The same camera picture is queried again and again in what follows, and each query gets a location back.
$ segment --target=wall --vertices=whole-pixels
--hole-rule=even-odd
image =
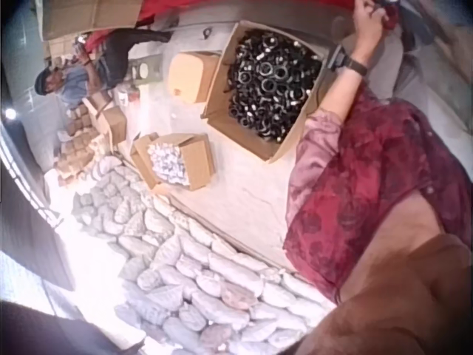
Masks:
[[[1,36],[2,63],[14,107],[43,172],[52,168],[58,147],[56,132],[64,127],[65,109],[54,95],[36,95],[34,82],[44,68],[38,22],[25,1],[10,18]]]

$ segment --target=person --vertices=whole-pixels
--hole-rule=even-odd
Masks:
[[[128,52],[135,45],[148,41],[169,42],[171,32],[121,28],[106,40],[103,55],[93,63],[83,47],[77,47],[80,65],[65,70],[44,69],[35,80],[38,95],[56,93],[68,109],[74,109],[82,99],[103,89],[113,89],[128,71]]]
[[[307,118],[290,175],[287,258],[337,306],[282,354],[472,352],[472,184],[426,117],[363,82],[385,12]]]

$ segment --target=woman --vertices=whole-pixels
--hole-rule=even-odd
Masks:
[[[355,1],[352,64],[297,148],[284,248],[338,307],[285,354],[447,354],[471,327],[471,183],[421,112],[362,83],[384,16]]]

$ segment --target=forearm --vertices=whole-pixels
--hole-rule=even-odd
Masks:
[[[366,67],[370,54],[355,50],[351,58]],[[362,80],[363,77],[355,70],[341,69],[341,72],[322,99],[319,107],[325,111],[335,113],[343,123],[348,116]]]
[[[89,94],[93,94],[101,89],[102,81],[98,76],[98,73],[95,70],[92,62],[89,62],[84,66],[84,68],[87,71],[87,75],[89,76],[89,80],[87,81],[87,91],[89,91]]]

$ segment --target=hand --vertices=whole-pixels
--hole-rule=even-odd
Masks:
[[[355,0],[353,21],[356,28],[356,45],[352,57],[367,65],[383,35],[383,19],[386,11],[380,7],[375,11],[373,0]]]
[[[77,57],[77,59],[80,61],[82,65],[90,61],[89,55],[87,54],[83,45],[76,44],[74,46],[74,49],[75,49],[75,56]]]

